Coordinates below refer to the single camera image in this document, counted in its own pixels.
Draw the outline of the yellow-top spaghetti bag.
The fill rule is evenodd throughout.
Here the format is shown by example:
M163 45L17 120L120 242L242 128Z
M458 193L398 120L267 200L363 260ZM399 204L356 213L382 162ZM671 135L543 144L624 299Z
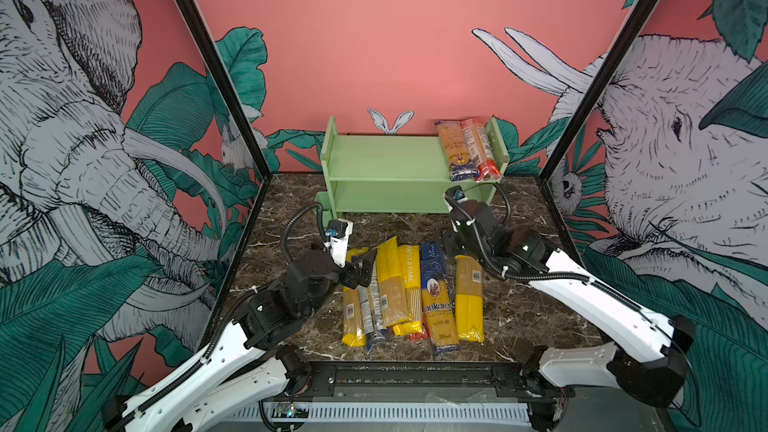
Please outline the yellow-top spaghetti bag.
M384 326L408 322L410 314L396 237L377 247L376 274Z

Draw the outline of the red-ended spaghetti bag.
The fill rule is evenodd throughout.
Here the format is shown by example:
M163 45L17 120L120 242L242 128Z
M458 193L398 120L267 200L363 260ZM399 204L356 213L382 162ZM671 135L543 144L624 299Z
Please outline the red-ended spaghetti bag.
M495 162L485 124L478 118L460 122L467 150L479 171L478 182L499 180L501 172Z

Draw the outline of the blue-ended chinese label spaghetti bag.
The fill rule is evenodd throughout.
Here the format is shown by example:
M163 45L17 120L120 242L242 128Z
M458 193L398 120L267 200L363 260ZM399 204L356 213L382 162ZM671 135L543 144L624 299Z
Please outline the blue-ended chinese label spaghetti bag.
M448 164L451 181L476 180L480 176L458 121L436 121L438 137Z

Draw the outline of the ankara blue yellow spaghetti bag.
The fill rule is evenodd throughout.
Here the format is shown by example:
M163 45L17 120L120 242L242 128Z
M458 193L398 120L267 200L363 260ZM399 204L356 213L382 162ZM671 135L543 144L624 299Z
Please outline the ankara blue yellow spaghetti bag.
M459 349L445 259L435 242L419 247L423 314L436 355Z

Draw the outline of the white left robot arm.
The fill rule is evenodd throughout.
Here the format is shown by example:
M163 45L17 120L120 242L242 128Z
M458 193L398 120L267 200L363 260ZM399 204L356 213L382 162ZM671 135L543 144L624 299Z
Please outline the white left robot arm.
M155 386L102 408L108 431L205 431L253 402L302 393L313 368L286 339L338 286L371 283L376 250L334 261L322 250L293 260L265 288L249 291L209 344Z

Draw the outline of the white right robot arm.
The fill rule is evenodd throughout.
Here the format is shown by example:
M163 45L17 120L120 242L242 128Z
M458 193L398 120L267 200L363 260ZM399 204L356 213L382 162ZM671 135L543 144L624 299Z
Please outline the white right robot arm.
M533 230L506 229L486 203L464 197L458 188L444 200L451 229L441 240L448 253L468 255L500 281L555 298L608 337L594 347L537 349L521 372L529 388L608 387L652 407L673 404L690 377L690 320L628 298Z

